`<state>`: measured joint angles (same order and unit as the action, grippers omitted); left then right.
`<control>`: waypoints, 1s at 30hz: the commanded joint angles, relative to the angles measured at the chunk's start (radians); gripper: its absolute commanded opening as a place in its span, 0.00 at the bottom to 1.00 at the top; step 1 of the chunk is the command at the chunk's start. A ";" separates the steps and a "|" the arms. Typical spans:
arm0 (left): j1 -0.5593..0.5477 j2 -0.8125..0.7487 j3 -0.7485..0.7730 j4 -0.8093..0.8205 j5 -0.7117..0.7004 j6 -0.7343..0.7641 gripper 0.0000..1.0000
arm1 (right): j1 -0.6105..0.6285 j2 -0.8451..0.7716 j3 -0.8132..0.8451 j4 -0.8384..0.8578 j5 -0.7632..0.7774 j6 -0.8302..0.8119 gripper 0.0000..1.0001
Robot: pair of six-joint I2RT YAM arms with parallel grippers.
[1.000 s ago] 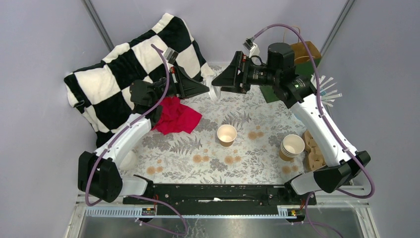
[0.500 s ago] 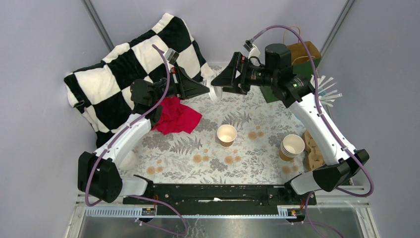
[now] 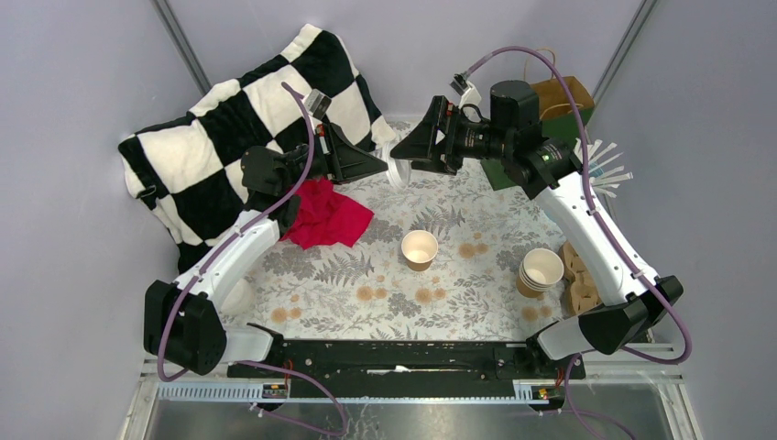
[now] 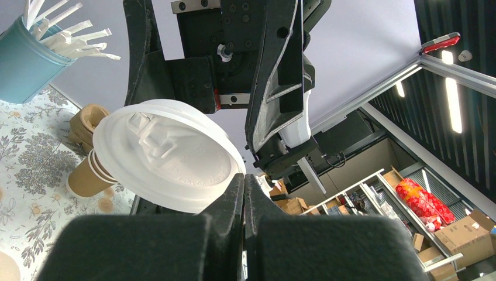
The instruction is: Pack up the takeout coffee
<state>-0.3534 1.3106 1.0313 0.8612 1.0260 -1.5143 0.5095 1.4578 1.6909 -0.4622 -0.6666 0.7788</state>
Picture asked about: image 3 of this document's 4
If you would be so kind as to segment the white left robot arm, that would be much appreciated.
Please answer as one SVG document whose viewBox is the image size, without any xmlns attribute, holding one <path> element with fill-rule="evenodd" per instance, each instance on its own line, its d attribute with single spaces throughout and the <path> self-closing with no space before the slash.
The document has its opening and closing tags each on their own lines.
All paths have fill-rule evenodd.
<svg viewBox="0 0 777 440">
<path fill-rule="evenodd" d="M 284 353 L 266 329 L 224 328 L 221 318 L 241 297 L 240 282 L 265 252 L 301 229 L 312 202 L 301 189 L 308 182 L 334 186 L 391 170 L 394 141 L 366 152 L 353 145 L 336 124 L 307 128 L 306 140 L 292 151 L 249 148 L 239 165 L 248 205 L 225 237 L 172 282 L 154 281 L 144 301 L 143 348 L 158 359 L 158 374 L 171 362 L 199 375 L 221 361 L 248 360 L 264 377 L 281 371 Z"/>
</svg>

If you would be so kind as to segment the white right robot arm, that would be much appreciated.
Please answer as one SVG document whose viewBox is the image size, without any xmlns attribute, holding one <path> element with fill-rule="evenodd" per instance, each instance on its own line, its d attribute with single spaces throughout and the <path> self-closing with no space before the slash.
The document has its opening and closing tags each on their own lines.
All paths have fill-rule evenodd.
<svg viewBox="0 0 777 440">
<path fill-rule="evenodd" d="M 527 342 L 527 369 L 547 378 L 575 353 L 610 355 L 651 328 L 683 286 L 637 255 L 604 211 L 585 198 L 589 182 L 573 147 L 542 133 L 539 96 L 522 81 L 490 89 L 490 118 L 473 122 L 463 108 L 435 96 L 421 122 L 391 151 L 417 171 L 454 175 L 466 159 L 499 160 L 508 177 L 561 228 L 584 262 L 601 304 L 551 324 Z"/>
</svg>

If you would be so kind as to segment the brown paper coffee cup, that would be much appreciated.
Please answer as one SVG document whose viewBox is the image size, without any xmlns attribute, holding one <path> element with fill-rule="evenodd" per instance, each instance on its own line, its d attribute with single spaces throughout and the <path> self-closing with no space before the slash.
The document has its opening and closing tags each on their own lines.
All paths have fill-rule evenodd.
<svg viewBox="0 0 777 440">
<path fill-rule="evenodd" d="M 400 250 L 411 270 L 425 271 L 432 265 L 438 253 L 439 244 L 432 233 L 413 230 L 402 239 Z"/>
</svg>

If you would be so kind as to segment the white plastic cup lid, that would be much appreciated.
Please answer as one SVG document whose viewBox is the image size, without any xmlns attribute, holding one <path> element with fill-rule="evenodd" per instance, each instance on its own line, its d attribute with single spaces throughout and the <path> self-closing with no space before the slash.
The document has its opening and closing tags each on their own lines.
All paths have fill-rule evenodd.
<svg viewBox="0 0 777 440">
<path fill-rule="evenodd" d="M 398 190 L 403 190 L 406 189 L 410 184 L 410 163 L 403 159 L 393 159 L 391 157 L 392 150 L 393 146 L 386 146 L 382 149 L 382 159 L 388 165 L 386 175 L 391 187 Z"/>
</svg>

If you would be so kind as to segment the brown pulp cup carrier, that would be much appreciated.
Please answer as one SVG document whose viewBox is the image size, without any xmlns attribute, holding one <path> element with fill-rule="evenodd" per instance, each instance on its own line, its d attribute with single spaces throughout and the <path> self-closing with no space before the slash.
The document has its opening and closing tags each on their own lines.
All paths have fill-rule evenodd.
<svg viewBox="0 0 777 440">
<path fill-rule="evenodd" d="M 559 248 L 558 256 L 564 265 L 563 299 L 567 310 L 572 315 L 579 315 L 601 304 L 591 273 L 569 241 Z"/>
</svg>

